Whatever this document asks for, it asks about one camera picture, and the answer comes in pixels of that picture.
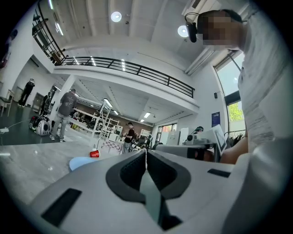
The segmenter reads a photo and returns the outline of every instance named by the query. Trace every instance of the green foliage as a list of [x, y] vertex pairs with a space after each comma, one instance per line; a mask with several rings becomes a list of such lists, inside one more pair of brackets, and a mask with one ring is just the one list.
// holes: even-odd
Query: green foliage
[[234, 103], [232, 105], [229, 105], [228, 110], [229, 110], [229, 119], [230, 119], [230, 121], [243, 120], [244, 119], [242, 110], [238, 109], [238, 103]]

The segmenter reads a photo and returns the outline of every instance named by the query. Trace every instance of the blue poster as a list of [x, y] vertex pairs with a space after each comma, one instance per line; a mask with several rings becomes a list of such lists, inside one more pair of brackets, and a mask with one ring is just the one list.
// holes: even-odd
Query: blue poster
[[212, 113], [212, 127], [221, 124], [220, 122], [220, 112]]

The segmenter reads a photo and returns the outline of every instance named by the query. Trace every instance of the blue plate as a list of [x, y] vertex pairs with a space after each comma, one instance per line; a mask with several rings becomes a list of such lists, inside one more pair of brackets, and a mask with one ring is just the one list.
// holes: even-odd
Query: blue plate
[[76, 168], [79, 168], [82, 165], [96, 162], [97, 160], [90, 157], [76, 157], [69, 161], [69, 167], [71, 171], [75, 170]]

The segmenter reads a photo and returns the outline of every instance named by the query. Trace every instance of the metal railing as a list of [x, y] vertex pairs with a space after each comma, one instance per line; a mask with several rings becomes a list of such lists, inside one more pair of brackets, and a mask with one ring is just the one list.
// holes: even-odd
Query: metal railing
[[48, 56], [49, 59], [54, 64], [61, 64], [65, 59], [64, 54], [60, 50], [58, 44], [54, 40], [46, 21], [48, 19], [44, 19], [40, 3], [38, 2], [38, 7], [35, 10], [33, 16], [33, 31], [32, 35], [35, 38], [36, 42], [43, 50], [43, 52]]
[[119, 59], [102, 57], [73, 57], [65, 58], [60, 65], [97, 66], [131, 73], [158, 82], [162, 85], [166, 85], [192, 98], [193, 91], [195, 90], [193, 87], [185, 84], [184, 82], [172, 76], [169, 76], [167, 74], [164, 74], [162, 72], [156, 71], [154, 69], [139, 64], [126, 62]]

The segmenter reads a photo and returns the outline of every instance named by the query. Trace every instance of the marble table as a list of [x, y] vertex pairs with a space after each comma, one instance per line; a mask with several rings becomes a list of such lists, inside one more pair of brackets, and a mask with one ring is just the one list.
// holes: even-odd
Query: marble table
[[[89, 157], [91, 147], [80, 142], [1, 146], [1, 178], [11, 196], [29, 204], [43, 189], [70, 172], [74, 157]], [[111, 157], [103, 153], [97, 160]]]

